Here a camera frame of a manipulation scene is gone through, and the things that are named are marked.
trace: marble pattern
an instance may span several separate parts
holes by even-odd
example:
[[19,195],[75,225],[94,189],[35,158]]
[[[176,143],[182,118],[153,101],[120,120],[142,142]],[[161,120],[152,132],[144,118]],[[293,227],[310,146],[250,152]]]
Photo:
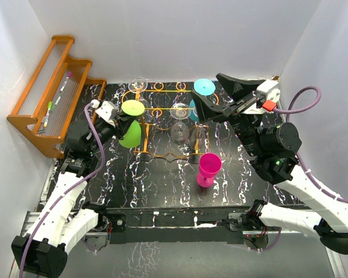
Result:
[[[164,90],[177,90],[184,83],[164,83]],[[193,83],[186,83],[186,90],[193,88]],[[87,86],[82,92],[74,119],[84,117],[83,108],[98,96],[100,88],[96,85]],[[106,86],[103,99],[110,100],[118,107],[121,98],[127,91],[127,84],[111,84]],[[223,88],[216,83],[216,94],[219,104],[231,102],[231,98]],[[144,92],[143,97],[152,107],[171,107],[174,103],[189,104],[191,97],[187,92]],[[132,93],[127,98],[134,98]],[[160,117],[152,116],[151,111],[144,115],[146,121],[156,124],[161,129],[167,129],[175,123],[168,110],[163,110]],[[281,123],[277,114],[268,114],[263,118],[263,124]],[[183,120],[192,127],[191,119]],[[254,199],[264,199],[274,204],[295,204],[300,201],[278,188],[261,180],[248,162],[248,154],[231,126],[226,123],[209,123],[208,138],[202,151],[209,147],[210,151],[219,155],[223,167],[215,179],[214,186],[200,189],[195,181],[198,173],[198,158],[176,159],[174,156],[153,158],[126,149],[112,138],[104,145],[106,166],[103,171],[89,181],[77,201],[77,207],[90,200],[105,204],[107,207],[182,207],[182,206],[237,206],[250,205]],[[188,155],[191,148],[188,144],[177,146],[171,142],[170,131],[150,128],[148,150],[156,155],[168,152],[175,155]],[[52,176],[51,188],[54,187],[60,162],[56,164]]]

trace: marble tabletop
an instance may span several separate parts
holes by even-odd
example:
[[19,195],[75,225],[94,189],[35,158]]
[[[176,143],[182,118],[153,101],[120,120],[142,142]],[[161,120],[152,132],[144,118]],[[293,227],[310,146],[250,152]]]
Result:
[[[219,105],[230,103],[231,98],[219,83],[215,83],[215,95],[209,99],[216,103],[218,98]],[[162,92],[155,92],[154,86],[155,83],[149,83],[148,91],[142,94],[152,108],[170,108],[174,103],[189,104],[191,101],[189,92],[178,90],[183,90],[184,87],[186,91],[192,90],[192,82],[156,84],[156,88],[162,89]],[[85,86],[73,120],[85,117],[84,106],[97,98],[99,91],[100,87],[97,85]],[[120,107],[122,97],[127,91],[127,84],[109,84],[105,88],[103,99],[110,100]],[[132,93],[127,93],[124,100],[134,97]],[[157,117],[160,111],[152,109],[144,114],[145,120],[155,125],[150,126],[147,151],[155,155],[171,152],[176,156],[192,153],[189,144],[178,146],[171,142],[169,129],[176,120],[170,116],[169,110],[163,109],[161,112],[160,117]],[[183,122],[189,127],[195,125],[189,118]],[[282,119],[277,114],[266,114],[262,122],[268,126],[281,123]],[[196,183],[199,155],[186,159],[177,159],[172,155],[166,156],[165,159],[155,158],[146,153],[134,152],[135,149],[126,149],[116,138],[112,138],[104,145],[106,165],[89,181],[77,201],[76,209],[87,201],[105,204],[107,207],[248,206],[255,199],[274,204],[300,203],[296,197],[256,175],[248,162],[248,154],[227,122],[208,123],[206,136],[208,139],[200,151],[213,152],[219,155],[223,162],[212,187],[201,189]],[[143,145],[144,137],[137,151],[142,151]],[[51,189],[55,186],[60,164],[61,161],[57,160],[51,178]]]

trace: white wall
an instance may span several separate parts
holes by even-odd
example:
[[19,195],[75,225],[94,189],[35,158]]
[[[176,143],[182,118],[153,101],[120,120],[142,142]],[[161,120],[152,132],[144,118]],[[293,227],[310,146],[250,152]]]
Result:
[[109,82],[279,75],[320,0],[29,0]]
[[[312,173],[348,199],[348,0],[323,1],[281,76],[285,107],[300,88],[322,89],[312,110],[291,116],[303,141],[301,154]],[[312,101],[307,92],[297,101]],[[348,274],[348,256],[342,256]]]
[[50,166],[9,124],[9,115],[50,40],[28,0],[0,0],[0,277],[9,275],[10,245],[39,200]]

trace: wooden shelf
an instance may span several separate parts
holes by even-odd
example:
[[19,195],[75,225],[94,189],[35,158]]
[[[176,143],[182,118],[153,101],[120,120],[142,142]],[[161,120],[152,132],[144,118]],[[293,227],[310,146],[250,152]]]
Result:
[[[7,117],[19,132],[49,158],[63,158],[60,146],[66,137],[83,86],[101,85],[101,99],[107,83],[105,79],[88,78],[92,62],[71,57],[68,52],[73,43],[74,38],[71,36],[52,37],[16,106]],[[60,93],[70,72],[72,74]],[[43,119],[50,101],[53,107],[48,125],[44,127]]]

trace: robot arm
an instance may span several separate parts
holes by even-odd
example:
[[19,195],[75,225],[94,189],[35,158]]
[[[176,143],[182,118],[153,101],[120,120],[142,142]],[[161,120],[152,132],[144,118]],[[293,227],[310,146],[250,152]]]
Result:
[[[92,104],[93,108],[97,108],[96,113],[99,115],[95,129],[102,144],[113,136],[121,139],[135,120],[134,116],[119,112],[109,101],[103,103],[93,101]],[[103,225],[100,211],[87,208],[81,209],[69,223],[66,222],[77,197],[88,183],[85,177],[97,166],[96,151],[98,151],[97,140],[88,123],[85,120],[72,123],[64,152],[67,156],[61,166],[52,195],[26,235],[16,236],[12,242],[12,251],[19,266],[25,246],[30,241],[24,271],[46,277],[59,277],[66,266],[68,253],[77,242],[89,230]]]
[[218,106],[191,92],[200,123],[228,121],[249,156],[254,157],[250,164],[259,177],[295,195],[314,211],[296,211],[256,200],[246,219],[235,220],[235,223],[254,229],[258,223],[258,227],[295,230],[319,237],[328,248],[348,254],[348,203],[326,195],[307,178],[295,157],[302,142],[292,123],[261,125],[263,113],[272,112],[276,107],[280,96],[278,83],[245,81],[223,74],[216,77],[234,102]]

